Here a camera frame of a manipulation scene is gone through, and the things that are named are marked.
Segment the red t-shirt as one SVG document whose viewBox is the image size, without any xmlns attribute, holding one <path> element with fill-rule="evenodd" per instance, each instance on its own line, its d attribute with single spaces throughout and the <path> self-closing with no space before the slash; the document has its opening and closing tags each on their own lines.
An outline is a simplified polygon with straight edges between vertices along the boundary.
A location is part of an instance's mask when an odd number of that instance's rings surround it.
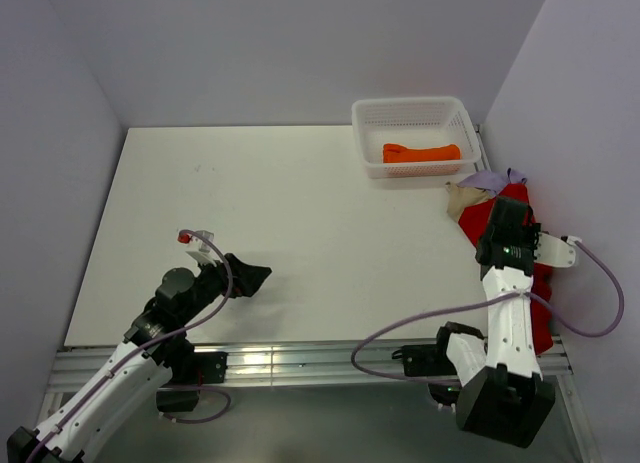
<svg viewBox="0 0 640 463">
<path fill-rule="evenodd" d="M 491 269 L 518 269 L 532 279 L 528 291 L 533 296 L 549 299 L 551 269 L 534 261 L 540 225 L 523 183 L 510 183 L 497 196 L 453 184 L 447 212 L 474 245 L 482 277 Z"/>
</svg>

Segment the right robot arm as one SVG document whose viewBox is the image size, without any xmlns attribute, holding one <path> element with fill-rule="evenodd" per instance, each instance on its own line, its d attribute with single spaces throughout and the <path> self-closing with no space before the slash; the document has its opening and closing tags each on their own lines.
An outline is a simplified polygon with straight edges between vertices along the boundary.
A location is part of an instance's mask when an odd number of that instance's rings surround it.
<svg viewBox="0 0 640 463">
<path fill-rule="evenodd" d="M 487 309 L 487 333 L 453 322 L 433 348 L 435 366 L 457 372 L 455 403 L 459 429 L 527 448 L 555 403 L 555 390 L 542 376 L 534 350 L 530 293 L 539 226 L 528 204 L 495 200 L 476 260 Z"/>
</svg>

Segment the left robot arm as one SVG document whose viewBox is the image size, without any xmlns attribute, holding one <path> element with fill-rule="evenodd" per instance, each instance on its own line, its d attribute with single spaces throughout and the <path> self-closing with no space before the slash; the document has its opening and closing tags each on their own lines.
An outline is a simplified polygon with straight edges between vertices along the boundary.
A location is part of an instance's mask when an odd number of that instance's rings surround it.
<svg viewBox="0 0 640 463">
<path fill-rule="evenodd" d="M 131 414 L 163 385 L 195 369 L 185 329 L 215 300 L 251 297 L 271 275 L 226 255 L 202 260 L 199 271 L 169 270 L 108 361 L 59 410 L 35 429 L 7 440 L 11 462 L 92 462 Z"/>
</svg>

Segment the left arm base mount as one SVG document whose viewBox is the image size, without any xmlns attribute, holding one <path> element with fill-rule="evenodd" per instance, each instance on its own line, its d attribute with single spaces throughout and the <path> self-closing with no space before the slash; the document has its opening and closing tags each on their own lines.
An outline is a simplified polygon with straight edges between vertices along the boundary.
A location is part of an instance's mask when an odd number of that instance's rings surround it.
<svg viewBox="0 0 640 463">
<path fill-rule="evenodd" d="M 194 352 L 178 367 L 170 385 L 204 386 L 221 384 L 225 381 L 228 353 Z M 177 414 L 190 413 L 200 402 L 200 392 L 196 390 L 159 390 L 156 393 L 156 407 L 160 412 Z"/>
</svg>

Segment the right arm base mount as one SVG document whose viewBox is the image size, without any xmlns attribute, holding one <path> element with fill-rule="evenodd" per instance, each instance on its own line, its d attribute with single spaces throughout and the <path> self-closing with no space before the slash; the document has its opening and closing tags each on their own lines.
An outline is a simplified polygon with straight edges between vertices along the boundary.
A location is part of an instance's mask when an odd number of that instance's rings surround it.
<svg viewBox="0 0 640 463">
<path fill-rule="evenodd" d="M 391 358 L 402 363 L 407 377 L 456 377 L 454 365 L 435 344 L 404 345 L 395 350 Z M 429 383 L 429 396 L 437 407 L 452 408 L 457 404 L 460 388 L 457 383 Z"/>
</svg>

